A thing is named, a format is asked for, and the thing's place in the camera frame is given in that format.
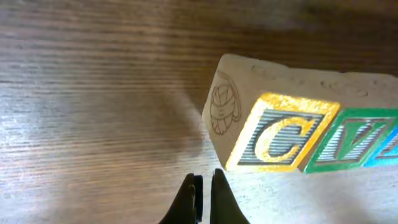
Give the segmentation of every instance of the wooden table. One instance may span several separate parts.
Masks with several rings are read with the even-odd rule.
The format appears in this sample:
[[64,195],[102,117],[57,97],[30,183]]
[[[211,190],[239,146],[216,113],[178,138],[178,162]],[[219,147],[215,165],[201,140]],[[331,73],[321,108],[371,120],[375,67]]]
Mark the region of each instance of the wooden table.
[[[398,74],[388,0],[5,0],[0,18],[0,223],[156,223],[189,172],[208,223],[201,109],[225,53]],[[227,178],[252,223],[395,223],[397,175]]]

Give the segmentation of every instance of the alphabet block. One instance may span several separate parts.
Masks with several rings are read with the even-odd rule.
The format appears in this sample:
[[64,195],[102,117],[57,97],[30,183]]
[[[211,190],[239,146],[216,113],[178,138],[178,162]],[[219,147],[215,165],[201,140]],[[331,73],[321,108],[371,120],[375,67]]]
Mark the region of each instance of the alphabet block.
[[[344,113],[346,108],[391,108],[397,104],[397,94],[388,90],[394,83],[398,83],[396,78],[383,74],[289,68],[224,55],[202,118],[227,170],[289,171],[311,158],[340,109]],[[354,139],[345,139],[343,153],[335,159],[343,160],[350,155],[350,148],[359,144],[352,133],[361,132],[366,125],[365,129],[375,125],[376,130],[371,131],[379,133],[379,128],[387,125],[381,121],[384,117],[380,121],[362,118],[364,121],[353,118],[362,126],[344,123]]]
[[361,167],[398,125],[398,110],[345,109],[334,120],[303,171]]
[[387,139],[374,151],[365,167],[398,165],[398,125]]

